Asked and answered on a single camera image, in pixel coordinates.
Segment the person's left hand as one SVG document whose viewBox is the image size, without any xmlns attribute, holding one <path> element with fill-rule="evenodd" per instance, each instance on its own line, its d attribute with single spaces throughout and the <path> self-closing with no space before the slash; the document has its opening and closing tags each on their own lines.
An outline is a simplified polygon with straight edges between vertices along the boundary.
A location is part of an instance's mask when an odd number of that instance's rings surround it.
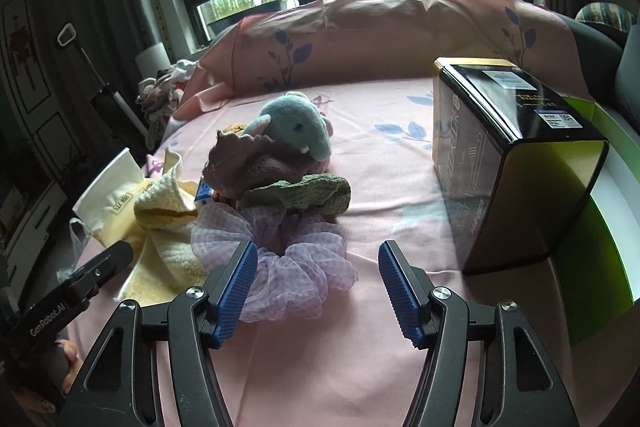
<svg viewBox="0 0 640 427">
<path fill-rule="evenodd" d="M 52 417 L 70 393 L 81 365 L 76 343 L 58 339 L 11 369 L 9 389 L 27 415 Z"/>
</svg>

